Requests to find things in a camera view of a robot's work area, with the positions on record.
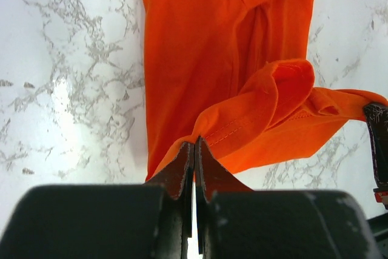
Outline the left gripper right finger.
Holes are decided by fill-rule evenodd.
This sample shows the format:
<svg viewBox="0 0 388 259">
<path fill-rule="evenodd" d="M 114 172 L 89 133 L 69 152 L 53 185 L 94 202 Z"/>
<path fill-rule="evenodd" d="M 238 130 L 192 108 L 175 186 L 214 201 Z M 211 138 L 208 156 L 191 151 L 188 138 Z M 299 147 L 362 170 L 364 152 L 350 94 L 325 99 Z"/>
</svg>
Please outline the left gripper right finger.
<svg viewBox="0 0 388 259">
<path fill-rule="evenodd" d="M 194 150 L 198 250 L 204 258 L 218 258 L 216 218 L 210 213 L 218 193 L 251 192 L 252 189 L 230 173 L 214 156 L 206 140 L 199 136 Z"/>
</svg>

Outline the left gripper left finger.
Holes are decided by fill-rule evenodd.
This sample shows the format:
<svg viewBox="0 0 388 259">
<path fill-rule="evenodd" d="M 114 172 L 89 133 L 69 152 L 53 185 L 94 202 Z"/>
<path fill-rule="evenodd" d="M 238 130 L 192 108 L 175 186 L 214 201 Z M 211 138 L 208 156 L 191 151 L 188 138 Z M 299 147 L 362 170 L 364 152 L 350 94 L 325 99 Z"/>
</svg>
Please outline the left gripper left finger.
<svg viewBox="0 0 388 259">
<path fill-rule="evenodd" d="M 155 258 L 187 258 L 192 237 L 193 150 L 193 144 L 182 143 L 176 157 L 145 182 L 164 190 L 155 231 Z"/>
</svg>

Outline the orange t-shirt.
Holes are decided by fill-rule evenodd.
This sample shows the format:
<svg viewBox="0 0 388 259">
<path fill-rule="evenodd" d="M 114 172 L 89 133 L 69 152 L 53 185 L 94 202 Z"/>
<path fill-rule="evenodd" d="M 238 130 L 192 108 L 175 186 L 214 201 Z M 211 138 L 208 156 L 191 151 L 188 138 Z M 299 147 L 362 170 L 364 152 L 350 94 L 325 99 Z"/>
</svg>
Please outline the orange t-shirt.
<svg viewBox="0 0 388 259">
<path fill-rule="evenodd" d="M 315 87 L 313 0 L 143 0 L 148 177 L 203 137 L 231 173 L 308 158 L 363 107 Z"/>
</svg>

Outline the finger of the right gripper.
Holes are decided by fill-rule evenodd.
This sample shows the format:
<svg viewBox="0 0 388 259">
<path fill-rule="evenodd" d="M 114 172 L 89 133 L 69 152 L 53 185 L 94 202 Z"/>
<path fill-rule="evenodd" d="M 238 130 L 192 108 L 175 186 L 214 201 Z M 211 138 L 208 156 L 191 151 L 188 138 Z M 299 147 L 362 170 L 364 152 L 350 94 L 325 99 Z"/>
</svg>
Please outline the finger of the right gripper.
<svg viewBox="0 0 388 259">
<path fill-rule="evenodd" d="M 387 106 L 370 103 L 363 107 L 370 136 L 372 165 L 377 185 L 387 185 Z"/>
</svg>

